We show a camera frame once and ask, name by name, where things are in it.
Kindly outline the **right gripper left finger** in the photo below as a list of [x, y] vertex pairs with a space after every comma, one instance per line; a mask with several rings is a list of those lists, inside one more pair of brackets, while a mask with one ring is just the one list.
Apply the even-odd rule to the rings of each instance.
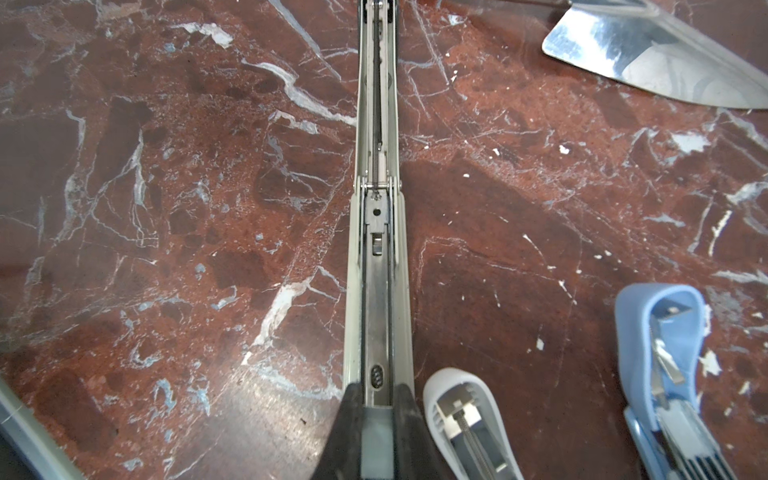
[[339, 404], [332, 428], [312, 480], [360, 480], [364, 387], [349, 384]]

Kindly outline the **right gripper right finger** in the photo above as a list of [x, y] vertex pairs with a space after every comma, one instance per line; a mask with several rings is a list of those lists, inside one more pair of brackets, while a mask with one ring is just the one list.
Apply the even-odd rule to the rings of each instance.
[[398, 384], [393, 392], [395, 478], [451, 479], [411, 388]]

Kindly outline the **grey staple strip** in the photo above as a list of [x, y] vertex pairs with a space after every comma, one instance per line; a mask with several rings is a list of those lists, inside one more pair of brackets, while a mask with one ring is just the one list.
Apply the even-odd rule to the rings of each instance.
[[362, 479], [394, 479], [394, 427], [391, 407], [365, 407], [361, 435]]

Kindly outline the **small white stapler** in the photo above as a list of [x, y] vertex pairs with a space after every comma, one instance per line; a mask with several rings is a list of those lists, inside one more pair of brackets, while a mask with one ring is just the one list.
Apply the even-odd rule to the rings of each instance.
[[443, 368], [427, 380], [423, 400], [429, 432], [456, 478], [523, 479], [498, 404], [478, 376]]

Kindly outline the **black white stapler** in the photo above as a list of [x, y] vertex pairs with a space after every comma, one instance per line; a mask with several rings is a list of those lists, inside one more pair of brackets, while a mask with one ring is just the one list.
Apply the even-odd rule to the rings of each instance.
[[359, 72], [343, 382], [390, 408], [414, 385], [405, 197], [399, 148], [395, 1], [358, 4]]

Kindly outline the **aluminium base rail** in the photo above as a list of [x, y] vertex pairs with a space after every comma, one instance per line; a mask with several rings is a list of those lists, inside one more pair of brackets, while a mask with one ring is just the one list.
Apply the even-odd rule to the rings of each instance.
[[1, 445], [32, 479], [83, 479], [33, 412], [1, 380]]

